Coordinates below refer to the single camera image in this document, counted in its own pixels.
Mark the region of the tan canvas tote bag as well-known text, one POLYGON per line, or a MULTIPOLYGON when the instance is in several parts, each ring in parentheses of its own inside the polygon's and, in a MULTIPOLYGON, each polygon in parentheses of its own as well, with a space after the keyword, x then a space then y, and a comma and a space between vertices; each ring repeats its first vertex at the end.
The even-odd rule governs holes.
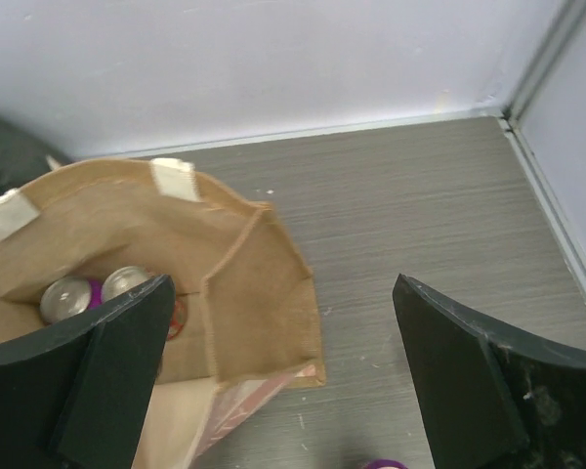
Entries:
POLYGON ((188 468, 282 389, 324 383, 314 275, 272 205, 175 158, 73 163, 0 195, 0 344, 54 324, 56 280, 126 266, 170 277, 188 313, 128 468, 188 468))

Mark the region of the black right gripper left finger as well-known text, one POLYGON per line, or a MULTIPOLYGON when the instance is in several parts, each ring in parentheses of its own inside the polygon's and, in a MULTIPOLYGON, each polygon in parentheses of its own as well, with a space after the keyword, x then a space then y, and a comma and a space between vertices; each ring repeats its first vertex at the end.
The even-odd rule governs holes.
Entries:
POLYGON ((163 275, 0 344, 0 468, 128 468, 175 286, 163 275))

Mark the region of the black floral cushion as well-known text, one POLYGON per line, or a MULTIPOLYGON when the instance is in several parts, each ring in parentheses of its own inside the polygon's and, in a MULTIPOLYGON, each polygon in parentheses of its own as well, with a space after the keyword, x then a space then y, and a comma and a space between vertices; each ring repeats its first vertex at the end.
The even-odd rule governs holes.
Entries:
POLYGON ((73 159, 0 117, 0 195, 73 159))

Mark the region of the purple Fanta can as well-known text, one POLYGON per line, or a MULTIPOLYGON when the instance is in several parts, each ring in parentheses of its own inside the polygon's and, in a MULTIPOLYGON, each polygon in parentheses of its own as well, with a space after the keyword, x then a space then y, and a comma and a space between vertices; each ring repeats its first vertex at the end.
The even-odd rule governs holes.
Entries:
POLYGON ((63 277, 46 288, 39 310, 43 321, 56 323, 102 304, 102 283, 87 277, 63 277))
POLYGON ((392 459, 374 459, 364 463, 361 469, 407 469, 407 466, 392 459))

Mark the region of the red Coke can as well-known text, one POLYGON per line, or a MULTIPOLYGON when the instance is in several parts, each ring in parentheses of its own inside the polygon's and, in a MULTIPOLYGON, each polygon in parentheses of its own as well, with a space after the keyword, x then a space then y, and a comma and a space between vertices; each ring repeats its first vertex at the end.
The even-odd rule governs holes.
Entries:
MULTIPOLYGON (((122 267, 111 273, 103 282, 101 298, 104 302, 109 301, 120 294, 144 283, 154 277, 154 273, 139 266, 122 267)), ((175 338, 184 328, 188 319, 187 308, 180 299, 176 299, 174 312, 170 319, 167 340, 175 338)))

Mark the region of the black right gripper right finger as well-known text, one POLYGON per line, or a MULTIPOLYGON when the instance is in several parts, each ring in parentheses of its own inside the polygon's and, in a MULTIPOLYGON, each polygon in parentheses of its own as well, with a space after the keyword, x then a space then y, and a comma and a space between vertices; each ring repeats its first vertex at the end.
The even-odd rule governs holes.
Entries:
POLYGON ((586 468, 586 351, 400 275, 393 302, 438 468, 586 468))

